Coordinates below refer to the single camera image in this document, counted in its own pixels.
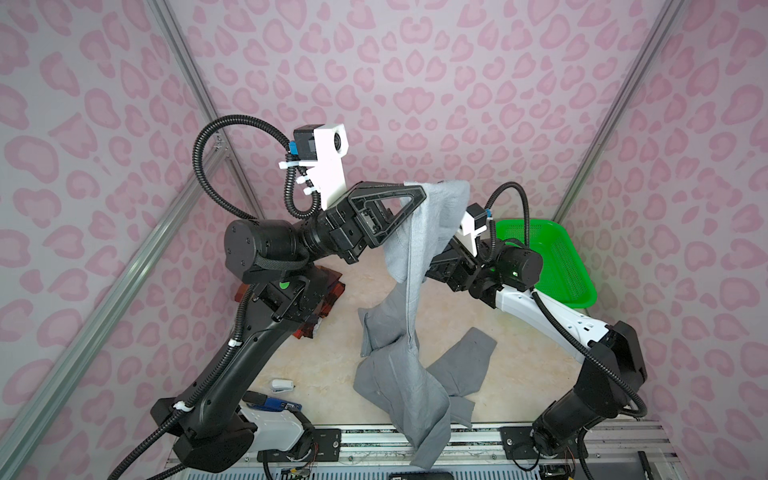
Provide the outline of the green plastic basket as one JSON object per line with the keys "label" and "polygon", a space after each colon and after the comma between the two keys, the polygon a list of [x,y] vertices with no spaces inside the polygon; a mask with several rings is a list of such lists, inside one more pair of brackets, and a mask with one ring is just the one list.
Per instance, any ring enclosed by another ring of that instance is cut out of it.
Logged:
{"label": "green plastic basket", "polygon": [[537,290],[574,309],[595,304],[596,288],[564,227],[531,219],[530,247],[543,259]]}

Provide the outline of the grey long sleeve shirt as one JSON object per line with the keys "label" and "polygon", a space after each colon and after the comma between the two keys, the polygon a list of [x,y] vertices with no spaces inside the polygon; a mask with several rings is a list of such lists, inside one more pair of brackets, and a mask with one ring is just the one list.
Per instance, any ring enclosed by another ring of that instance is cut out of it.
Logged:
{"label": "grey long sleeve shirt", "polygon": [[432,259],[459,228],[470,186],[453,180],[424,183],[426,200],[383,244],[396,285],[378,305],[362,309],[362,360],[354,390],[385,411],[415,454],[412,466],[429,470],[451,439],[451,426],[472,424],[478,392],[486,378],[495,339],[477,328],[429,367],[420,361],[416,318],[421,286]]}

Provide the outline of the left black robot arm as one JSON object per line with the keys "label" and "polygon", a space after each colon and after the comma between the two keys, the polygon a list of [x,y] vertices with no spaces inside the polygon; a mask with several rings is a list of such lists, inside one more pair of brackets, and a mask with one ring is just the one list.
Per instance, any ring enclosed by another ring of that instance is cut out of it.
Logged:
{"label": "left black robot arm", "polygon": [[152,416],[176,436],[181,466],[219,473],[250,451],[310,457],[314,427],[296,408],[253,410],[250,386],[270,357],[319,309],[328,271],[316,261],[347,263],[382,245],[426,199],[418,185],[360,182],[334,205],[291,224],[235,220],[225,233],[227,268],[247,287],[230,337],[196,380],[159,400]]}

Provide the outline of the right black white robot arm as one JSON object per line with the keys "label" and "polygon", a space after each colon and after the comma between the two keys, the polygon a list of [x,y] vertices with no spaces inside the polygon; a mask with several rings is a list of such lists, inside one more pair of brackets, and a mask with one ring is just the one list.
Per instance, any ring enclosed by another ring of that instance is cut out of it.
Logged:
{"label": "right black white robot arm", "polygon": [[431,261],[427,275],[525,321],[580,361],[575,385],[537,417],[529,434],[531,450],[554,458],[606,419],[646,416],[639,389],[647,371],[633,327],[607,324],[544,294],[535,285],[542,269],[541,255],[519,242],[483,261],[452,240]]}

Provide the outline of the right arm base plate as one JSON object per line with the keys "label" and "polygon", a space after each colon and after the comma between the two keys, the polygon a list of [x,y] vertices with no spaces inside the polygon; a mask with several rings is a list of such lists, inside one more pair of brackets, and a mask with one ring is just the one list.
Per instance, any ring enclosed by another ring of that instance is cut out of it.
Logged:
{"label": "right arm base plate", "polygon": [[576,437],[551,447],[543,438],[534,438],[531,426],[502,426],[499,428],[501,444],[507,460],[534,461],[580,458]]}

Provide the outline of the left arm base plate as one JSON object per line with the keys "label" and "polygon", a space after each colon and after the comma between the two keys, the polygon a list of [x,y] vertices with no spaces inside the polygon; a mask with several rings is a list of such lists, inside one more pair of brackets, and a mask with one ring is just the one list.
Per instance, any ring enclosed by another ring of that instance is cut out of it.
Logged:
{"label": "left arm base plate", "polygon": [[287,451],[265,450],[257,454],[259,462],[336,462],[339,459],[342,431],[337,428],[314,428],[305,431]]}

